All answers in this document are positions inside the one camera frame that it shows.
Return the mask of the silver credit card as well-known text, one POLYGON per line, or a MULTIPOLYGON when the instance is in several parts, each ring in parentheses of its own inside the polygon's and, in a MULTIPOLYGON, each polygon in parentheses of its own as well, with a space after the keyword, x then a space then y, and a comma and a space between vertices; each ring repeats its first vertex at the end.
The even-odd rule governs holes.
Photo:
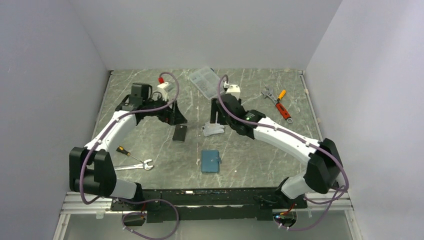
POLYGON ((206 122, 202 127, 202 132, 205 137, 222 134, 225 132, 225 126, 219 123, 209 123, 206 122))

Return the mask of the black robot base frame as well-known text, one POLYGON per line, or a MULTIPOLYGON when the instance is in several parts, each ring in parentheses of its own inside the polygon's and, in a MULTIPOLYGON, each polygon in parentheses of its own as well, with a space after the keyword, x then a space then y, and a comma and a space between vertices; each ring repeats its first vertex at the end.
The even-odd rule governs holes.
POLYGON ((147 203, 112 200, 112 212, 145 211, 147 223, 256 219, 271 221, 279 212, 306 209, 304 196, 285 200, 275 187, 145 189, 147 203))

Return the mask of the black credit card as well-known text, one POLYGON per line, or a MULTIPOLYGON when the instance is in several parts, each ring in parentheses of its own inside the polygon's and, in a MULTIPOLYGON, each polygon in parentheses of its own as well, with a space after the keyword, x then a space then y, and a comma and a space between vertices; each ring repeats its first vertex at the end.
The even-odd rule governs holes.
POLYGON ((173 141, 184 142, 186 139, 188 127, 186 125, 177 124, 172 136, 173 141))

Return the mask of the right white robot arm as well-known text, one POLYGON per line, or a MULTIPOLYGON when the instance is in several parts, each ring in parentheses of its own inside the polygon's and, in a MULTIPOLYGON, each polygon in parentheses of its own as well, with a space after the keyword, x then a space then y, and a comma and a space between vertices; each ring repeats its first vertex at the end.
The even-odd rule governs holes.
POLYGON ((307 192, 326 194, 342 173, 342 163, 335 143, 322 141, 289 130, 264 113, 245 110, 241 100, 231 94, 222 94, 211 100, 211 123, 228 125, 241 136, 270 144, 288 153, 306 169, 285 178, 277 187, 276 203, 289 207, 295 198, 307 192))

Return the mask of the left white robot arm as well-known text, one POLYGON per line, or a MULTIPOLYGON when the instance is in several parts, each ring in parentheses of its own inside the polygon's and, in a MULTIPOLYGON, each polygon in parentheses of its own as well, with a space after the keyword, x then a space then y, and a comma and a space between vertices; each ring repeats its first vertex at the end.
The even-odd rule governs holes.
POLYGON ((83 147, 69 153, 69 188, 73 192, 124 199, 131 210, 144 203, 141 184, 117 178, 112 157, 124 138, 145 117, 157 117, 170 126, 187 123, 175 99, 169 94, 176 86, 162 81, 156 88, 134 83, 100 133, 83 147))

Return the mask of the blue card holder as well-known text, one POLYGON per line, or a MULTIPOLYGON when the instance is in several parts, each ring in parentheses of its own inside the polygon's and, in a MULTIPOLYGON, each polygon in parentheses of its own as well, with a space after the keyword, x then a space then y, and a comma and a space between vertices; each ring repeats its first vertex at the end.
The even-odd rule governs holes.
POLYGON ((220 164, 222 160, 218 150, 202 150, 200 160, 202 173, 220 172, 220 164))

